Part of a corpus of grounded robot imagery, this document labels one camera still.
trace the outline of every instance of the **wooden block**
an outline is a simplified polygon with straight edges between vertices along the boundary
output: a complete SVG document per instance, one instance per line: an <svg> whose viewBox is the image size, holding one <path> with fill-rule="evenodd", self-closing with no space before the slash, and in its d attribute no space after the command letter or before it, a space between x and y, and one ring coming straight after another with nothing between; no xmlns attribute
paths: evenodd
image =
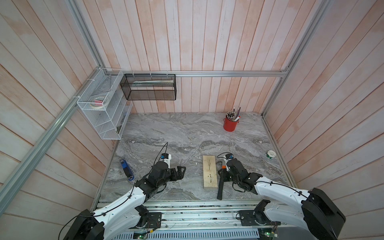
<svg viewBox="0 0 384 240"><path fill-rule="evenodd" d="M216 158L212 155L203 155L204 188L217 188Z"/></svg>

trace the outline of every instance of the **white wire organizer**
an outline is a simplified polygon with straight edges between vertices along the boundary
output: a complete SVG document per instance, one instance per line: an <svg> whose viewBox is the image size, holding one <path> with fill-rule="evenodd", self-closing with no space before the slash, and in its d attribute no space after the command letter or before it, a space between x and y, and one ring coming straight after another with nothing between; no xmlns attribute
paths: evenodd
<svg viewBox="0 0 384 240"><path fill-rule="evenodd" d="M120 140L131 112L119 87L122 77L121 69L101 68L77 101L101 139Z"/></svg>

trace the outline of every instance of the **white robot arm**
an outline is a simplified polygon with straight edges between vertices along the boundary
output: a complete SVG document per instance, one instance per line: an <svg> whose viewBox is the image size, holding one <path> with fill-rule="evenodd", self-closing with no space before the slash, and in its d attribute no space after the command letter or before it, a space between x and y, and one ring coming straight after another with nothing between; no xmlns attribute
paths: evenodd
<svg viewBox="0 0 384 240"><path fill-rule="evenodd" d="M223 182L237 184L244 192L271 197L286 205L262 200L253 211L239 211L243 226L284 222L310 231L319 240L336 240L345 223L345 216L320 189L311 191L292 188L254 172L248 173L231 153L225 156L220 175L218 199Z"/></svg>
<svg viewBox="0 0 384 240"><path fill-rule="evenodd" d="M164 153L161 158L163 161L157 162L147 175L119 199L92 213L84 210L76 216L64 240L112 239L132 227L157 229L161 213L149 213L142 204L159 193L160 186L182 179L185 173L185 167L178 166L177 170L169 168L170 154ZM225 156L225 163L218 173L219 200L222 198L223 183L232 182L232 186L237 184L244 192L271 197L286 204L262 200L254 210L239 211L243 226L284 222L310 231L319 240L336 240L345 223L345 216L323 191L316 188L311 191L296 189L261 174L248 173L232 154Z"/></svg>
<svg viewBox="0 0 384 240"><path fill-rule="evenodd" d="M127 228L151 227L153 228L151 231L158 228L158 222L161 220L158 218L161 218L161 213L156 215L159 217L153 219L151 216L155 216L154 213L149 213L142 204L153 195L162 192L167 182L183 179L186 170L181 166L177 166L177 170L170 169L170 154L163 153L161 159L163 161L154 164L151 171L119 199L92 213L84 210L77 215L64 239L112 239ZM164 189L158 191L163 185L165 185Z"/></svg>

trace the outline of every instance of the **marble tabletop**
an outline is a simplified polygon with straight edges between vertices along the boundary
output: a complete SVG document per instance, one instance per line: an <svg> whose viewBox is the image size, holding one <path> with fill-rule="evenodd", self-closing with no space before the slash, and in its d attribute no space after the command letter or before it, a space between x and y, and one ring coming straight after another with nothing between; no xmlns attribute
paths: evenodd
<svg viewBox="0 0 384 240"><path fill-rule="evenodd" d="M169 182L166 189L149 201L216 200L217 190L203 188L203 155L234 154L248 172L260 173L287 184L277 159L266 157L273 150L256 113L242 113L235 131L223 129L225 113L150 113L129 115L122 140L116 149L99 202L112 202L147 174L162 146L168 142L171 168L187 168L182 180ZM129 182L120 159L131 167L135 180ZM226 182L223 200L268 199L253 193L239 193Z"/></svg>

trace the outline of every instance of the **red cup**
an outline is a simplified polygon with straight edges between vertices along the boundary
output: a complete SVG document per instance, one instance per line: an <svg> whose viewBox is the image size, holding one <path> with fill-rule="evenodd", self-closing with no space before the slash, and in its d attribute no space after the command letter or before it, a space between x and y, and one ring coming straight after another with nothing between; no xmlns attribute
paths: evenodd
<svg viewBox="0 0 384 240"><path fill-rule="evenodd" d="M238 122L239 120L237 120L236 122L231 122L227 118L224 118L224 129L228 132L233 132Z"/></svg>

